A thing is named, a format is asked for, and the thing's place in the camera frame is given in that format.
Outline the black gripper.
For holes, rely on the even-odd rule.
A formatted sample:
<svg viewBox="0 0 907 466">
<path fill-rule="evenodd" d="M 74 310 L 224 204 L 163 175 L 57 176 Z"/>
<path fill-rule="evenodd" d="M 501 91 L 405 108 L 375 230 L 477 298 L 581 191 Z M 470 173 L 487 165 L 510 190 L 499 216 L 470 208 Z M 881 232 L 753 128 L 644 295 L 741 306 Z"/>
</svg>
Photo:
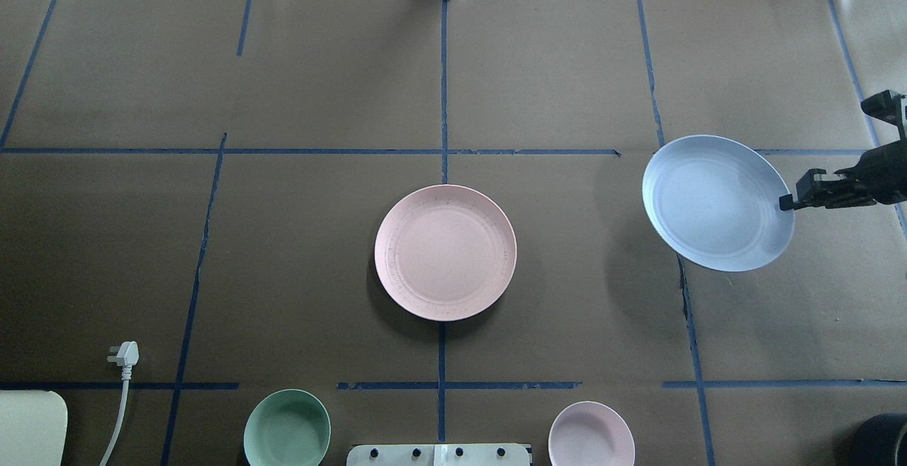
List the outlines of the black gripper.
<svg viewBox="0 0 907 466">
<path fill-rule="evenodd" d="M 894 205 L 906 199 L 906 147 L 881 146 L 862 153 L 852 168 L 836 170 L 831 191 L 823 176 L 825 169 L 808 169 L 796 182 L 793 193 L 779 198 L 781 211 L 803 208 L 851 208 L 866 205 Z"/>
</svg>

